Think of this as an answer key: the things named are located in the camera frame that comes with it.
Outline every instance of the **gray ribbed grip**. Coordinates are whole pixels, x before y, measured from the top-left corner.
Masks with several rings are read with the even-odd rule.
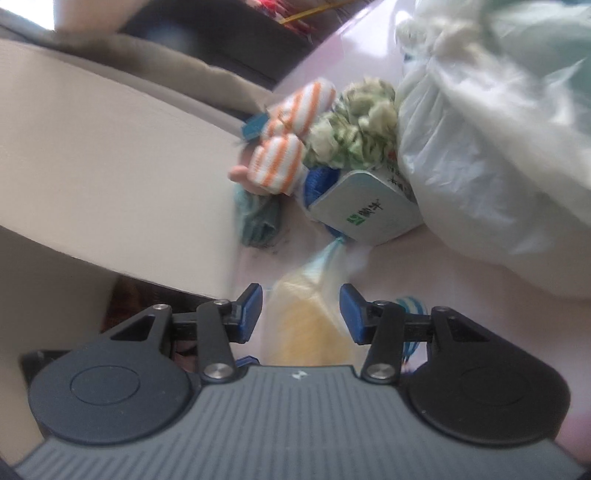
[[[419,421],[391,387],[349,367],[252,367],[203,389],[168,430],[92,448],[50,439],[17,468],[25,480],[575,480],[549,440],[485,449]]]

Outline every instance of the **green crocheted yarn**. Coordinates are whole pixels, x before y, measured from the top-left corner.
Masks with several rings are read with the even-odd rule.
[[[304,164],[367,170],[395,158],[394,98],[394,88],[379,79],[348,87],[310,129]]]

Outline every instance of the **black circular base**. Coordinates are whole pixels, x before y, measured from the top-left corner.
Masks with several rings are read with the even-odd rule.
[[[556,434],[569,406],[558,373],[528,355],[483,350],[442,354],[419,367],[408,385],[417,414],[482,445],[512,446]]]
[[[187,375],[145,342],[106,341],[68,353],[34,379],[29,404],[51,434],[87,445],[130,442],[174,420]]]

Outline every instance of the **white plastic bag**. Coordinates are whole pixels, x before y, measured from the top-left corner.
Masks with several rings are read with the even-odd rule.
[[[577,66],[539,80],[489,53],[481,7],[427,0],[401,24],[422,55],[398,89],[403,173],[448,246],[590,298],[591,109],[569,89]]]
[[[570,86],[591,96],[591,5],[522,2],[487,20],[513,61],[538,77],[577,64]]]

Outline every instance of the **blue and white striped item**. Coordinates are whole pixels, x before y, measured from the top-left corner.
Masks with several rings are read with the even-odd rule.
[[[415,297],[402,297],[394,300],[394,303],[400,305],[407,313],[415,313],[417,315],[427,315],[427,308],[425,304],[417,300]],[[404,342],[404,349],[402,350],[402,363],[405,364],[410,359],[411,355],[417,350],[419,342]]]

